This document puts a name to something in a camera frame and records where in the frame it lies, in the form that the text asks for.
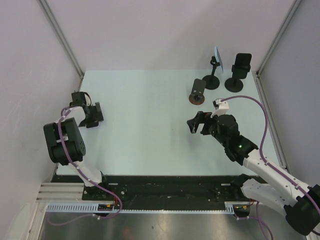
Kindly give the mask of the wooden base phone stand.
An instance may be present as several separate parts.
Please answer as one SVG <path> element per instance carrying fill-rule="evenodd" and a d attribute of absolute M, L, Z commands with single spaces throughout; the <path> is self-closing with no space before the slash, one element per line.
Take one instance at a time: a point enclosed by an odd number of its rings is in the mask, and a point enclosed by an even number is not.
<path fill-rule="evenodd" d="M 206 81 L 196 78 L 193 82 L 191 93 L 188 100 L 193 105 L 201 105 L 205 101 L 204 91 L 206 89 Z"/>

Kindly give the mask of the black phone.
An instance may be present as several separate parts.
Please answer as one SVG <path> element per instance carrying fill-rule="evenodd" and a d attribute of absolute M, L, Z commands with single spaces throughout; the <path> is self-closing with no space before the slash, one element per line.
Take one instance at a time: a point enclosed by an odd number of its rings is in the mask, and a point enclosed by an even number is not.
<path fill-rule="evenodd" d="M 249 72 L 251 70 L 251 53 L 238 53 L 235 57 L 234 66 L 236 69 L 241 69 Z"/>

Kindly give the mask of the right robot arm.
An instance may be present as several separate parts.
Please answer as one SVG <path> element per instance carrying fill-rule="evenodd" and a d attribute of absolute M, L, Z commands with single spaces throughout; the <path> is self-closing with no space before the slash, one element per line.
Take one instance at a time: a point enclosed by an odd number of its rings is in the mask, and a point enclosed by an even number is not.
<path fill-rule="evenodd" d="M 232 162 L 237 162 L 267 182 L 263 185 L 242 174 L 240 182 L 230 188 L 235 200 L 242 201 L 246 197 L 274 209 L 303 236 L 309 235 L 320 223 L 319 185 L 311 187 L 263 156 L 256 144 L 240 134 L 238 123 L 232 115 L 212 116 L 211 112 L 199 111 L 186 123 L 192 134 L 202 124 L 200 133 L 214 137 Z"/>

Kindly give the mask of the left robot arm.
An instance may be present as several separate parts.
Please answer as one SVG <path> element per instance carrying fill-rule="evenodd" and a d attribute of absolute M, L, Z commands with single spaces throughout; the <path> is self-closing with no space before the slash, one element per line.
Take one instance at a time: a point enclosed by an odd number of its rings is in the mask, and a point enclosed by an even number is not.
<path fill-rule="evenodd" d="M 58 120 L 43 126 L 49 157 L 53 163 L 72 169 L 86 187 L 93 187 L 93 194 L 100 200 L 110 196 L 111 188 L 103 183 L 103 174 L 85 164 L 87 149 L 80 128 L 96 128 L 104 121 L 99 102 L 92 102 L 84 91 L 71 94 L 69 106 L 60 112 Z"/>

